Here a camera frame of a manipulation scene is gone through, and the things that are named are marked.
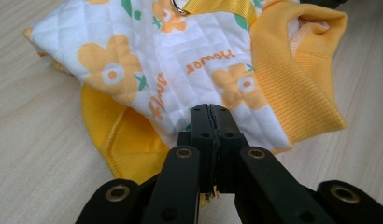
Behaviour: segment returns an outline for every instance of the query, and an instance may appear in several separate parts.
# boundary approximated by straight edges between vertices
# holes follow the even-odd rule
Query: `yellow flower print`
[[[247,71],[242,63],[230,66],[229,71],[214,71],[212,79],[215,85],[224,89],[222,103],[228,109],[234,109],[241,103],[250,109],[260,109],[267,105],[255,74]]]
[[[78,59],[90,71],[85,83],[124,105],[135,99],[138,92],[135,72],[142,71],[142,67],[138,58],[130,53],[127,36],[112,36],[106,48],[95,43],[85,44],[78,51]]]
[[[110,0],[87,0],[90,4],[105,4],[108,3]]]
[[[171,33],[174,29],[184,31],[186,22],[184,18],[176,13],[174,6],[170,0],[159,0],[153,3],[153,13],[157,21],[158,27],[165,33]]]

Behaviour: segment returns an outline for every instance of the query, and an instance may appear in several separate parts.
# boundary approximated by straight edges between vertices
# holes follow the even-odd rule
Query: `wood grain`
[[[73,223],[112,179],[80,114],[80,85],[35,55],[22,31],[61,1],[0,1],[0,223]],[[339,179],[383,204],[383,0],[348,0],[348,29],[333,60],[348,128],[277,157],[302,184]],[[200,223],[240,223],[220,195]]]

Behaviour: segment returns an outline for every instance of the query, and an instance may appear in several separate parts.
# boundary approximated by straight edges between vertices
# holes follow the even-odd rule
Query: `green leaf print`
[[[131,0],[121,0],[121,5],[130,17],[133,17],[133,6]]]
[[[186,128],[185,128],[185,132],[191,132],[192,131],[192,125],[189,124]]]
[[[247,68],[249,72],[253,72],[253,66],[247,63]]]
[[[244,17],[242,16],[239,16],[237,14],[234,14],[235,16],[235,21],[237,22],[237,24],[243,28],[244,30],[248,30],[248,23],[247,21],[244,19]]]
[[[153,16],[153,24],[155,24],[159,29],[162,27],[162,21],[159,21],[159,19],[155,16]]]
[[[136,74],[134,74],[134,76],[135,76],[136,80],[139,81],[139,86],[138,86],[139,91],[142,91],[145,87],[149,87],[148,83],[146,82],[145,75],[142,74],[142,77],[139,77]]]
[[[255,4],[255,7],[262,9],[261,0],[253,0],[253,3]]]
[[[137,20],[137,21],[140,21],[141,20],[141,16],[142,16],[142,12],[141,11],[135,11],[134,12],[134,18]]]

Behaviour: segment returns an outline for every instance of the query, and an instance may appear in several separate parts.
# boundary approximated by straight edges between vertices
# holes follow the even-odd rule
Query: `yellow trim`
[[[237,14],[248,22],[256,21],[255,7],[249,0],[189,0],[182,10],[194,14],[226,11]]]

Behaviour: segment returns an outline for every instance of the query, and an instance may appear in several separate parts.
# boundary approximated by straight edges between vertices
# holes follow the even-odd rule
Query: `metal rivet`
[[[354,191],[340,185],[331,186],[331,194],[345,203],[358,203],[360,197]]]
[[[174,8],[177,10],[177,12],[181,15],[181,16],[186,16],[189,14],[189,12],[183,10],[182,8],[180,8],[177,3],[175,2],[175,0],[172,0],[172,5],[174,6]]]
[[[127,198],[130,194],[130,188],[125,185],[116,185],[111,187],[105,194],[105,197],[110,202],[119,202]]]
[[[192,156],[192,151],[187,148],[178,149],[177,152],[175,152],[175,155],[177,155],[179,158],[185,159]]]
[[[259,149],[250,149],[248,151],[248,155],[254,159],[263,159],[265,157],[265,153]]]

